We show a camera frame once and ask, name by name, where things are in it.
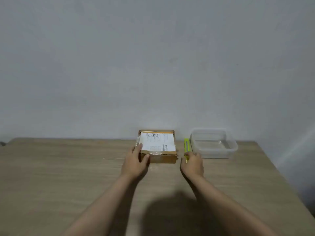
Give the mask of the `person's right hand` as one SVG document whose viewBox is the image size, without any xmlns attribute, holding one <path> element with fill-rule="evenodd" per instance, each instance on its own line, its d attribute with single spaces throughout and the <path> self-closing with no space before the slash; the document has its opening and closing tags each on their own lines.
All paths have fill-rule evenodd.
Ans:
<svg viewBox="0 0 315 236">
<path fill-rule="evenodd" d="M 204 177 L 203 159 L 199 153 L 188 152 L 189 160 L 186 169 L 181 169 L 183 175 L 189 180 Z"/>
</svg>

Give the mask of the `person's left hand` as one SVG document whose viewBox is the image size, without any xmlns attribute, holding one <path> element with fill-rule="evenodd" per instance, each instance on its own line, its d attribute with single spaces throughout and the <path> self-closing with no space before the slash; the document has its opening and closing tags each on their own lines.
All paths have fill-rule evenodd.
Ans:
<svg viewBox="0 0 315 236">
<path fill-rule="evenodd" d="M 142 158 L 140 154 L 142 147 L 143 144 L 140 143 L 128 150 L 119 178 L 124 178 L 126 181 L 132 182 L 146 174 L 148 166 L 146 168 L 141 167 Z"/>
</svg>

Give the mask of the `yellow-green utility knife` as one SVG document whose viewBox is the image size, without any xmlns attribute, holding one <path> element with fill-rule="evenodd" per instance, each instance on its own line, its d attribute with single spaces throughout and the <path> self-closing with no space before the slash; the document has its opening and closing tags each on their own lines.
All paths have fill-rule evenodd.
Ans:
<svg viewBox="0 0 315 236">
<path fill-rule="evenodd" d="M 190 139 L 189 138 L 185 138 L 184 139 L 184 157 L 186 159 L 186 163 L 188 162 L 189 160 L 189 154 L 188 152 L 192 152 L 191 150 L 191 144 L 190 144 Z"/>
</svg>

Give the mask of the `cardboard box with white label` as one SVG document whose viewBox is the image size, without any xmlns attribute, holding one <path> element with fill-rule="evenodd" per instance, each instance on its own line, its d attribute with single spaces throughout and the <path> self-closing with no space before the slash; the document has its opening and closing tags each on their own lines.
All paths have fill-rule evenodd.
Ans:
<svg viewBox="0 0 315 236">
<path fill-rule="evenodd" d="M 174 130 L 139 130 L 136 146 L 142 144 L 139 160 L 150 155 L 149 162 L 175 164 L 178 159 Z"/>
</svg>

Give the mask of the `person's right forearm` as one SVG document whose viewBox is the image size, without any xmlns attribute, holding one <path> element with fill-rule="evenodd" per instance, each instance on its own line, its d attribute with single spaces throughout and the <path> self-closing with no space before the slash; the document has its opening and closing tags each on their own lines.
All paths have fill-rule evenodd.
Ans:
<svg viewBox="0 0 315 236">
<path fill-rule="evenodd" d="M 230 236 L 278 236 L 255 214 L 200 175 L 187 175 L 206 205 Z"/>
</svg>

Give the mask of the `person's left forearm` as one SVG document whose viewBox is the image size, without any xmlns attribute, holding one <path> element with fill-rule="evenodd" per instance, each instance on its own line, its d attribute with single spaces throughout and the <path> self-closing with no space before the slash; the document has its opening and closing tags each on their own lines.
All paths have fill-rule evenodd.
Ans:
<svg viewBox="0 0 315 236">
<path fill-rule="evenodd" d="M 134 180 L 135 178 L 130 174 L 121 174 L 82 212 L 62 236 L 104 236 L 108 234 L 115 214 Z"/>
</svg>

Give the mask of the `clear plastic container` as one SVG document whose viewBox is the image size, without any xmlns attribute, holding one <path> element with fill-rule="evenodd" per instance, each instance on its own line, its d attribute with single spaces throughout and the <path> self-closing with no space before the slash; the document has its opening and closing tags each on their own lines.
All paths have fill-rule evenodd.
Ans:
<svg viewBox="0 0 315 236">
<path fill-rule="evenodd" d="M 232 134 L 223 128 L 193 128 L 191 150 L 202 158 L 230 158 L 238 151 Z"/>
</svg>

